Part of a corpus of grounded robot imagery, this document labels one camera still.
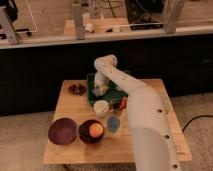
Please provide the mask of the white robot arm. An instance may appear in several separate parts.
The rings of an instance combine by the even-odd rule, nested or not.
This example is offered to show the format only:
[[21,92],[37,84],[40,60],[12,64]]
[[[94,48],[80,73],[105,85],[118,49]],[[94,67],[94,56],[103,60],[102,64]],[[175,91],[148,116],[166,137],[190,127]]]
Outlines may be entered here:
[[128,95],[126,112],[136,171],[182,171],[162,97],[116,65],[114,55],[97,58],[95,83],[100,86],[108,78]]

